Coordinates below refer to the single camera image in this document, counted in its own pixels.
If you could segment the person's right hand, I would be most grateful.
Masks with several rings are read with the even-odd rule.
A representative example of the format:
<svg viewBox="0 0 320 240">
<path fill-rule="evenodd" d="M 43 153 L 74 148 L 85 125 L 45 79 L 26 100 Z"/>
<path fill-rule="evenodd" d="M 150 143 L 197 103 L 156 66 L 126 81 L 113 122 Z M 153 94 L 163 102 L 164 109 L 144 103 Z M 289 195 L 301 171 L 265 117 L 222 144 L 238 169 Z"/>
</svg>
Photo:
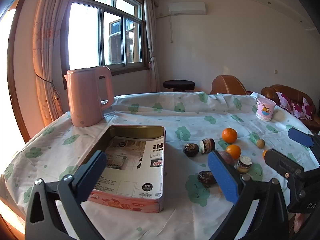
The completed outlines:
<svg viewBox="0 0 320 240">
<path fill-rule="evenodd" d="M 293 229 L 294 229 L 295 233 L 297 233 L 300 230 L 300 228 L 303 226 L 303 224 L 306 222 L 306 220 L 308 219 L 309 216 L 310 216 L 309 213 L 295 214 L 295 218 L 294 218 L 294 222 L 293 222 Z"/>
</svg>

